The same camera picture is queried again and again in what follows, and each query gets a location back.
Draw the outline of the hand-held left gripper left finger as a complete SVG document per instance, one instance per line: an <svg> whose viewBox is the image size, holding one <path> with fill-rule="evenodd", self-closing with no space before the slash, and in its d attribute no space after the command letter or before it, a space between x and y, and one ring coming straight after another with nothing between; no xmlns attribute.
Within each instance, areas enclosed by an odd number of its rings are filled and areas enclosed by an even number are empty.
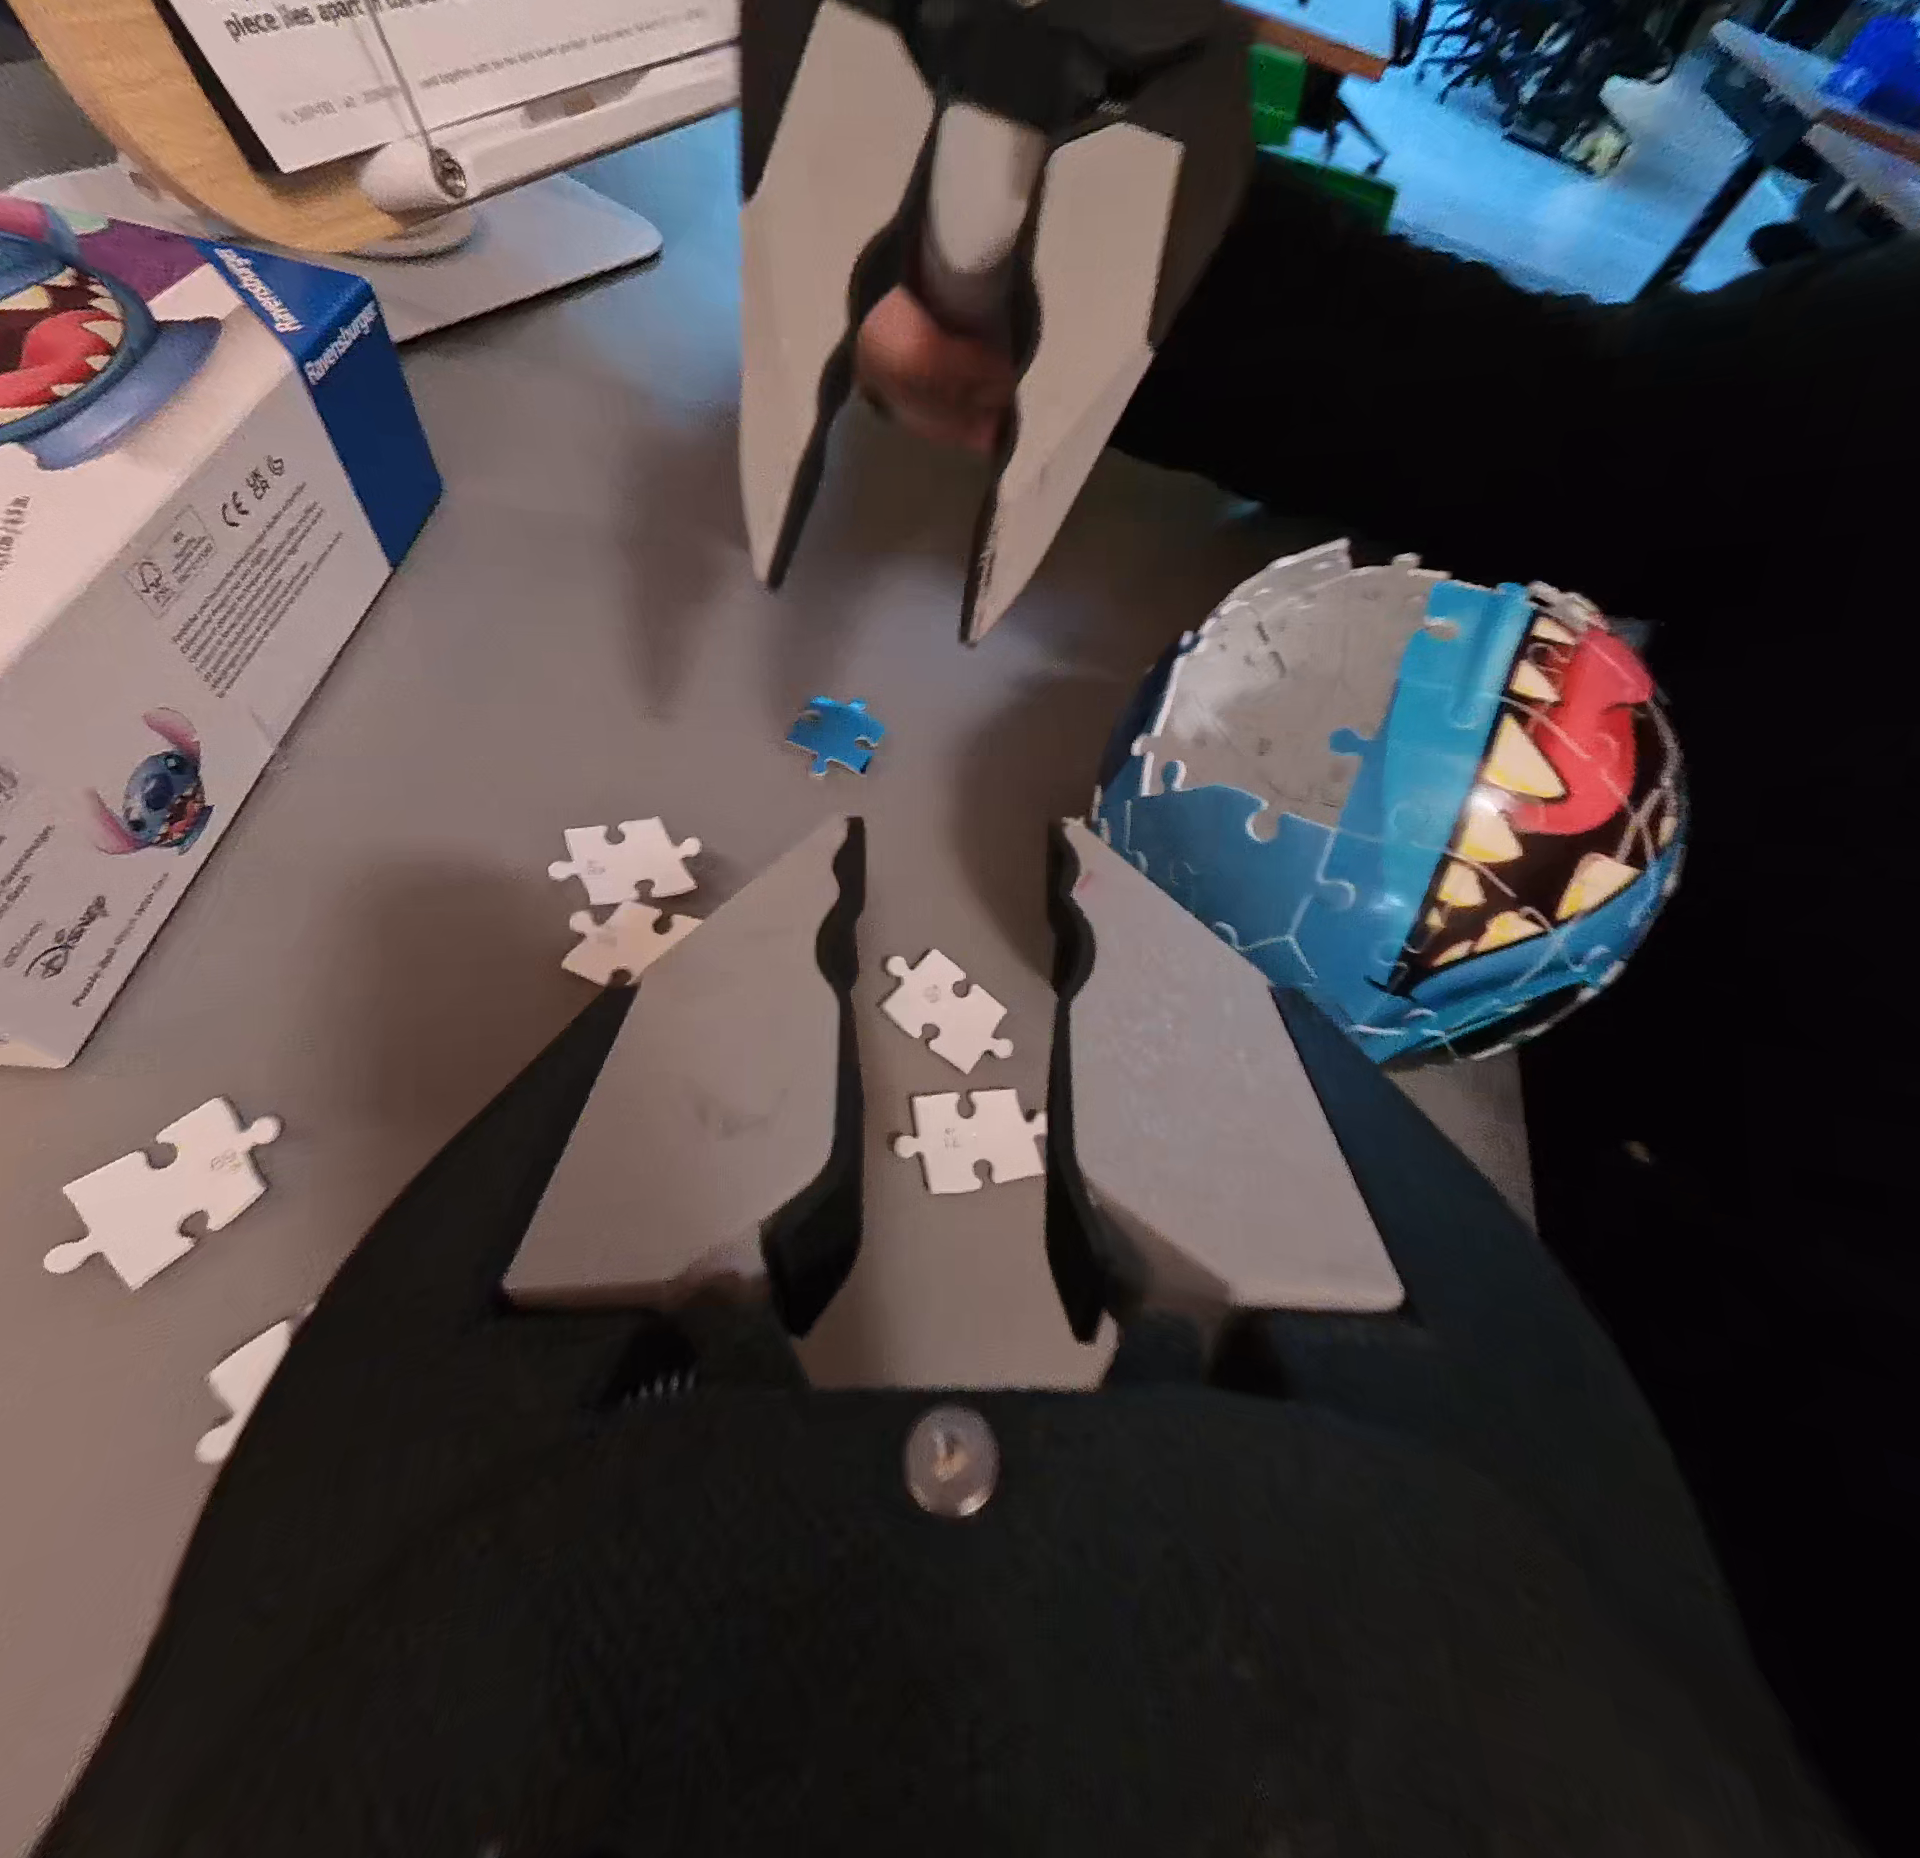
<svg viewBox="0 0 1920 1858"><path fill-rule="evenodd" d="M526 1309L736 1297L806 1339L862 1240L868 824L819 824L638 981L503 1287Z"/></svg>

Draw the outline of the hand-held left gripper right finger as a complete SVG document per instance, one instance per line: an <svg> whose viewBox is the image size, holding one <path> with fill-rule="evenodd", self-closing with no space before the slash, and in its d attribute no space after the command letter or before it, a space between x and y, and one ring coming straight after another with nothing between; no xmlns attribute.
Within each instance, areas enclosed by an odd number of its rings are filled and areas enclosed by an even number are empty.
<svg viewBox="0 0 1920 1858"><path fill-rule="evenodd" d="M1073 1335L1391 1316L1405 1282L1270 984L1081 818L1048 839L1044 1245Z"/></svg>

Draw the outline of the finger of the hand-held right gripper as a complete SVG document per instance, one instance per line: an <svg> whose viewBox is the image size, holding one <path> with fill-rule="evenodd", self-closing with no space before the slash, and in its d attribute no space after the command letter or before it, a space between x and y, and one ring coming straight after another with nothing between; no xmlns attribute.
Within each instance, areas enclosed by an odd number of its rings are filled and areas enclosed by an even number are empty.
<svg viewBox="0 0 1920 1858"><path fill-rule="evenodd" d="M742 207L739 483L767 590L786 582L850 394L859 275L899 229L931 124L901 32L822 0Z"/></svg>
<svg viewBox="0 0 1920 1858"><path fill-rule="evenodd" d="M1152 361L1182 163L1175 140L1113 121L1069 140L1044 165L1026 249L1028 333L981 514L966 645L994 630L1044 563Z"/></svg>

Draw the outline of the blue puzzle ball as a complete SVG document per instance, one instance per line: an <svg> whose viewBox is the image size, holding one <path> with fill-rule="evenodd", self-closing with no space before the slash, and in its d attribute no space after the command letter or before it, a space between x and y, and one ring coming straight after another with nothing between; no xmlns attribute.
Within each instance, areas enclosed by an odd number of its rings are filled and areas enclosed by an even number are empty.
<svg viewBox="0 0 1920 1858"><path fill-rule="evenodd" d="M1556 583L1280 554L1149 672L1093 824L1370 1062L1500 1055L1616 981L1678 885L1646 642Z"/></svg>

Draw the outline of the blue puzzle piece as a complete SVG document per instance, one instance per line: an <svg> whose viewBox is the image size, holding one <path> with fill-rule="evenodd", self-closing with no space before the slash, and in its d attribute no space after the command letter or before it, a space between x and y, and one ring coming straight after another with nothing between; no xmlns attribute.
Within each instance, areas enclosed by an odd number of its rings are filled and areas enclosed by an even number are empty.
<svg viewBox="0 0 1920 1858"><path fill-rule="evenodd" d="M862 698L815 696L791 718L783 744L804 757L815 780L829 775L864 775L885 744L888 725Z"/></svg>

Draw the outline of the cartoon printed puzzle box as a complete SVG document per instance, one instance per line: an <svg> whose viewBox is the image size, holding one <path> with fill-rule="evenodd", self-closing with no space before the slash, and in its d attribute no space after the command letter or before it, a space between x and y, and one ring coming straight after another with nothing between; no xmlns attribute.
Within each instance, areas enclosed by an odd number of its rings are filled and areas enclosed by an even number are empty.
<svg viewBox="0 0 1920 1858"><path fill-rule="evenodd" d="M5 197L5 1065L79 1055L440 498L360 276Z"/></svg>

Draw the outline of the person's right hand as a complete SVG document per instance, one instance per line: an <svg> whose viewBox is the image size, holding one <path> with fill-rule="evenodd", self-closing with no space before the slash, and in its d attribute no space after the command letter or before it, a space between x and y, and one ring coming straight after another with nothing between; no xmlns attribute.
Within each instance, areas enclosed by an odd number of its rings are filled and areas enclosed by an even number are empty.
<svg viewBox="0 0 1920 1858"><path fill-rule="evenodd" d="M1019 383L1005 344L946 329L899 286L864 314L851 362L860 395L901 429L931 445L996 454Z"/></svg>

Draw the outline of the green crate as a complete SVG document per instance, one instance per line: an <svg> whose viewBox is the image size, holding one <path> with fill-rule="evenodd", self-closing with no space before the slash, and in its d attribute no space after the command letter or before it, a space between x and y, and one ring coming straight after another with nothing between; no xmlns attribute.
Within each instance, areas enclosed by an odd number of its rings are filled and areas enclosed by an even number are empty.
<svg viewBox="0 0 1920 1858"><path fill-rule="evenodd" d="M1250 46L1245 65L1256 145L1282 149L1297 133L1331 140L1340 131L1340 72L1272 43Z"/></svg>

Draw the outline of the black office chair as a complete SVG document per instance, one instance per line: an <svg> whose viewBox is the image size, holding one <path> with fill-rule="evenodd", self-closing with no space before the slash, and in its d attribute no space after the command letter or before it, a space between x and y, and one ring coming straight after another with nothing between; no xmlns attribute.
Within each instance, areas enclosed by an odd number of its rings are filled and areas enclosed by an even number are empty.
<svg viewBox="0 0 1920 1858"><path fill-rule="evenodd" d="M1501 140L1591 172L1603 86L1641 43L1635 0L1454 0L1426 68L1440 101L1479 93Z"/></svg>

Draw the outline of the person's black clothed body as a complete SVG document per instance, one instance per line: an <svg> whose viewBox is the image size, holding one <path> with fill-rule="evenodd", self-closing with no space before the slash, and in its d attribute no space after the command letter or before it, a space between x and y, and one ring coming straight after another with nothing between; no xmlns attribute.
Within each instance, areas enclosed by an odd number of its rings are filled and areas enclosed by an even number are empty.
<svg viewBox="0 0 1920 1858"><path fill-rule="evenodd" d="M1916 669L1841 613L1631 613L1691 843L1623 976L1525 1053L1537 1215L1804 1756L1916 1854Z"/></svg>

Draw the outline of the instruction sheet on stand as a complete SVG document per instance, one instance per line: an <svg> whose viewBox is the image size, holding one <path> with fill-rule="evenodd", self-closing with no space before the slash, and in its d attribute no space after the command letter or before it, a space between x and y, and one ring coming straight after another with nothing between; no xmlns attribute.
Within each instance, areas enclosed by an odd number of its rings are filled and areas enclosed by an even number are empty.
<svg viewBox="0 0 1920 1858"><path fill-rule="evenodd" d="M727 46L279 174L160 0L5 1L117 157L40 181L50 199L353 270L395 342L656 259L660 229L571 171L739 93L736 22Z"/></svg>

